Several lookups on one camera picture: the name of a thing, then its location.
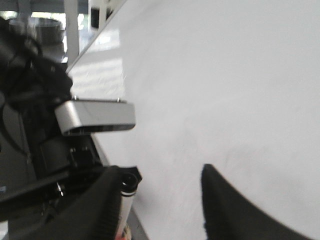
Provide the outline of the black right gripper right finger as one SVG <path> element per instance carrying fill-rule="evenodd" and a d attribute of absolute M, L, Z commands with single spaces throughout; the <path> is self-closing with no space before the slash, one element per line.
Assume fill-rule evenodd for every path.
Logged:
<path fill-rule="evenodd" d="M 209 240 L 313 240 L 315 201 L 308 179 L 283 164 L 234 166 L 201 173 Z"/>

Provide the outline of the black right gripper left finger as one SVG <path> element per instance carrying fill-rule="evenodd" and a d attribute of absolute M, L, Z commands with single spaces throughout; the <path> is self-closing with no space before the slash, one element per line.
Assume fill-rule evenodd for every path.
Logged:
<path fill-rule="evenodd" d="M 14 199 L 16 240 L 113 240 L 121 209 L 123 170 L 78 171 Z"/>

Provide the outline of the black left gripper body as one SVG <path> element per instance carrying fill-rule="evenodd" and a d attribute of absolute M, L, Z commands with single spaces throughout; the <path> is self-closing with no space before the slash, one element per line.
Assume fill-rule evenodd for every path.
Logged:
<path fill-rule="evenodd" d="M 0 110 L 0 219 L 15 219 L 15 198 L 68 175 L 103 167 L 89 135 L 62 135 L 55 109 Z"/>

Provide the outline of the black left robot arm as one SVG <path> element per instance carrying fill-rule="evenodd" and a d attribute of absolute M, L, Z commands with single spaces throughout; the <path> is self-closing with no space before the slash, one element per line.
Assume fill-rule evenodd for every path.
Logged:
<path fill-rule="evenodd" d="M 72 80 L 38 42 L 0 21 L 1 220 L 30 204 L 88 195 L 102 199 L 106 171 L 92 134 L 126 131 L 135 108 L 122 101 L 76 99 Z"/>

